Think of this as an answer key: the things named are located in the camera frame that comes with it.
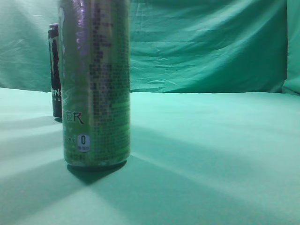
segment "energy drink can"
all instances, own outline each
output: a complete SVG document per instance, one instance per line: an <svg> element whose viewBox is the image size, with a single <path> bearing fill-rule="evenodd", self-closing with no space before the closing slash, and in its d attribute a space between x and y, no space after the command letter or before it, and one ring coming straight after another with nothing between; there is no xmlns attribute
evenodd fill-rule
<svg viewBox="0 0 300 225"><path fill-rule="evenodd" d="M108 169L130 154L129 0L59 0L64 157Z"/></svg>
<svg viewBox="0 0 300 225"><path fill-rule="evenodd" d="M61 108L61 87L59 76L59 29L58 24L51 24L48 32L49 51L50 51L50 71L51 71L51 88L52 88L52 106L53 116L62 118Z"/></svg>

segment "can top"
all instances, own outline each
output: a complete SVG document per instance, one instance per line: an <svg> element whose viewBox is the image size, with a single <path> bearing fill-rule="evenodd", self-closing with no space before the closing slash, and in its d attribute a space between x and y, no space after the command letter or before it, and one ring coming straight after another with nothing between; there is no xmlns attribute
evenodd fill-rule
<svg viewBox="0 0 300 225"><path fill-rule="evenodd" d="M50 27L50 28L53 28L53 27L58 27L58 23L53 23L53 24L50 24L50 25L49 25L49 27Z"/></svg>

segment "table surface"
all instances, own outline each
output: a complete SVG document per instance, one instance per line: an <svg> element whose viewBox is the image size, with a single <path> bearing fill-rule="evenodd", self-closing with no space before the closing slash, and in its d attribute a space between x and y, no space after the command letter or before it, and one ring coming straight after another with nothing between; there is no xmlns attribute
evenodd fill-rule
<svg viewBox="0 0 300 225"><path fill-rule="evenodd" d="M127 164L84 173L51 93L0 93L0 225L300 224L298 96L133 93Z"/></svg>

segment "can bottom rim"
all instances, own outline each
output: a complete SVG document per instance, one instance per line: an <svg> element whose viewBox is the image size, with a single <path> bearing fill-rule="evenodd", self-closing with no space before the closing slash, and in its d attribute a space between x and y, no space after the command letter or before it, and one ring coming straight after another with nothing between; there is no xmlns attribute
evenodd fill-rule
<svg viewBox="0 0 300 225"><path fill-rule="evenodd" d="M104 172L110 170L118 170L122 168L127 163L127 160L117 163L115 165L108 166L74 166L71 164L67 165L67 168L70 172L72 171L83 171L83 172Z"/></svg>

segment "green fabric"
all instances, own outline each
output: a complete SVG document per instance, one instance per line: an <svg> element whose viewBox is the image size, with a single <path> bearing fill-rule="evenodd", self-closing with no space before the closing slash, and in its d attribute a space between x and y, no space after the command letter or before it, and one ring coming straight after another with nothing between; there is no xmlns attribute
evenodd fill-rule
<svg viewBox="0 0 300 225"><path fill-rule="evenodd" d="M286 0L132 0L132 89L280 90Z"/></svg>
<svg viewBox="0 0 300 225"><path fill-rule="evenodd" d="M1 225L300 224L298 96L133 93L112 174L67 170L50 93L0 96Z"/></svg>
<svg viewBox="0 0 300 225"><path fill-rule="evenodd" d="M1 0L0 87L50 91L48 29L57 0Z"/></svg>
<svg viewBox="0 0 300 225"><path fill-rule="evenodd" d="M56 0L1 0L0 87L50 90ZM285 0L132 0L132 91L278 91Z"/></svg>
<svg viewBox="0 0 300 225"><path fill-rule="evenodd" d="M288 78L284 91L300 94L300 1L287 0L288 12Z"/></svg>

